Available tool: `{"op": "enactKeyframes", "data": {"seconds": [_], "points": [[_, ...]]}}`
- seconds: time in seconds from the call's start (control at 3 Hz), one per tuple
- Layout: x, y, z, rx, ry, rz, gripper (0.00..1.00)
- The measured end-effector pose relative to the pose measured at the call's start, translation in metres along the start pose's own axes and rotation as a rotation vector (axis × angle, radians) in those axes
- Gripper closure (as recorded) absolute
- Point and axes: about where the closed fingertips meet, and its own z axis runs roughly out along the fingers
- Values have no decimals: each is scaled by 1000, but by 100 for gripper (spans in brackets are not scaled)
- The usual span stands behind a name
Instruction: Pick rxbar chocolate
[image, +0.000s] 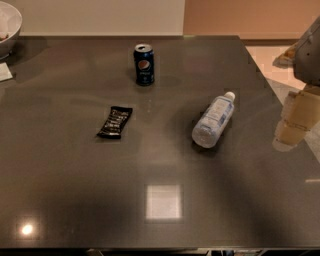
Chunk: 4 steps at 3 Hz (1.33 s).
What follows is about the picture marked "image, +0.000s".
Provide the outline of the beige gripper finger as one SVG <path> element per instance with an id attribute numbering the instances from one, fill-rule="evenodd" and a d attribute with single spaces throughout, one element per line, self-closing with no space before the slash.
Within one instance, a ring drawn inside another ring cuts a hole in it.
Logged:
<path id="1" fill-rule="evenodd" d="M 280 152 L 295 148 L 320 121 L 320 87 L 306 85 L 285 98 L 281 120 L 275 129 L 273 147 Z"/>

